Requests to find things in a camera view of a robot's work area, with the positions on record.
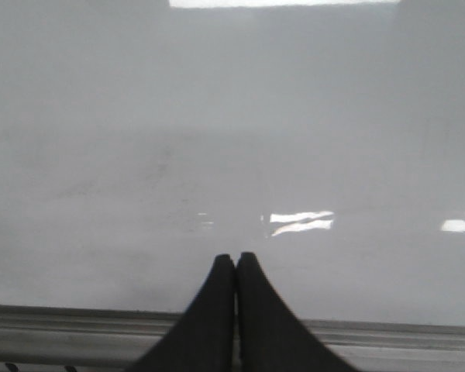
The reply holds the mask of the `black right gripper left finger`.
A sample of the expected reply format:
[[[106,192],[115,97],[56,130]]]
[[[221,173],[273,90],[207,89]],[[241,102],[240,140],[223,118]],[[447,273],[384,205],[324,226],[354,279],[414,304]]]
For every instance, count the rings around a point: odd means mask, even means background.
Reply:
[[[176,324],[126,370],[230,371],[235,291],[235,265],[230,255],[220,254]]]

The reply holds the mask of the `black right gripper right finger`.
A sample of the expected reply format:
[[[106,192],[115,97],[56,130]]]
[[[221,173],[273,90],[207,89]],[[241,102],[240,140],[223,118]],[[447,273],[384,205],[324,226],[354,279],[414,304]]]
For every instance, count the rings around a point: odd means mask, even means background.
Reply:
[[[314,337],[274,290],[254,253],[236,266],[243,371],[355,371]]]

